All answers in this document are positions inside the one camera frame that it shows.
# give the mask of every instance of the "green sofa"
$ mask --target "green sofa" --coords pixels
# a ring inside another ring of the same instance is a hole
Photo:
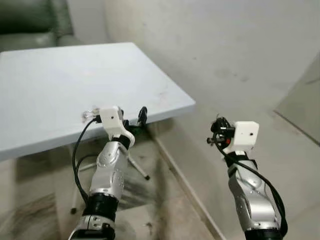
[[[65,0],[0,0],[0,52],[81,44]]]

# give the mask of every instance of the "black cable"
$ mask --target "black cable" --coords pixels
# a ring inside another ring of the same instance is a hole
[[[97,157],[99,154],[98,153],[91,153],[91,154],[87,154],[85,156],[83,156],[82,158],[80,158],[78,160],[78,162],[76,163],[76,167],[75,167],[75,175],[74,177],[77,177],[79,179],[79,175],[78,175],[78,172],[79,172],[79,167],[80,167],[80,164],[82,163],[83,160],[85,160],[86,158],[89,158],[89,157]],[[80,189],[82,189],[84,192],[85,190],[82,188],[81,186],[81,183],[80,183],[80,180],[79,180],[79,186],[80,188],[78,187],[79,191]]]
[[[87,128],[90,126],[90,124],[92,124],[94,121],[96,121],[96,119],[92,119],[90,122],[87,123],[87,125],[84,127],[84,129],[82,130],[78,140],[76,141],[75,145],[74,145],[74,149],[73,149],[73,153],[72,153],[72,169],[73,169],[73,174],[74,174],[74,181],[75,181],[75,184],[77,186],[77,188],[79,189],[80,191],[80,194],[81,194],[81,197],[83,199],[83,201],[85,202],[85,204],[87,205],[88,203],[88,195],[87,193],[85,192],[85,190],[82,188],[81,184],[80,184],[80,180],[79,180],[79,177],[78,177],[78,174],[77,174],[77,168],[76,168],[76,152],[77,152],[77,149],[78,149],[78,146],[81,142],[81,139],[83,137],[83,135],[85,134]]]
[[[245,169],[247,169],[248,171],[252,172],[253,174],[257,175],[259,178],[261,178],[270,188],[271,190],[271,194],[273,196],[273,199],[274,199],[274,202],[275,202],[275,205],[280,213],[280,216],[281,216],[281,223],[280,223],[280,233],[282,235],[282,237],[284,237],[287,232],[288,232],[288,223],[287,223],[287,220],[286,220],[286,210],[285,210],[285,205],[278,193],[278,191],[276,190],[276,188],[271,184],[271,182],[266,179],[263,175],[261,175],[259,172],[257,172],[256,170],[252,169],[251,167],[241,163],[241,162],[238,162],[236,159],[234,159],[233,157],[227,155],[224,150],[220,147],[219,143],[217,142],[217,135],[218,133],[215,132],[213,134],[213,142],[214,144],[216,145],[216,147],[218,148],[219,152],[222,153],[222,155],[229,159],[230,161],[232,161],[234,164],[237,164]]]

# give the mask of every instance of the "tabletop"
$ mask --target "tabletop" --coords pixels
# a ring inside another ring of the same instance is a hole
[[[120,106],[147,123],[192,111],[195,101],[133,43],[0,53],[0,160],[74,143],[82,113]],[[104,134],[92,124],[83,139]]]

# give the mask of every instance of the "white wall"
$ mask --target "white wall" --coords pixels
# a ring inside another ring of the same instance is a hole
[[[74,35],[85,44],[108,42],[105,0],[67,0]]]
[[[228,240],[244,235],[206,144],[217,113],[260,123],[252,157],[283,197],[287,239],[320,239],[320,148],[273,113],[319,51],[319,26],[318,0],[106,0],[110,40],[136,43],[197,101],[153,127]]]

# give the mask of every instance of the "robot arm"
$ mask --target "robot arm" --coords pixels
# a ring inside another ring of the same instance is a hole
[[[147,120],[146,107],[141,109],[140,115]],[[135,137],[126,129],[128,121],[123,119],[123,111],[118,106],[99,109],[94,117],[97,116],[110,141],[97,157],[87,204],[69,240],[115,238],[116,211],[124,191],[128,150],[134,145]]]
[[[224,117],[219,117],[211,126],[213,137],[208,138],[207,143],[216,144],[224,156],[228,167],[228,185],[246,239],[282,240],[288,230],[285,215],[281,216],[280,226],[266,193],[266,182],[258,173],[256,161],[247,155],[256,143],[258,130],[256,122],[238,121],[230,125]]]

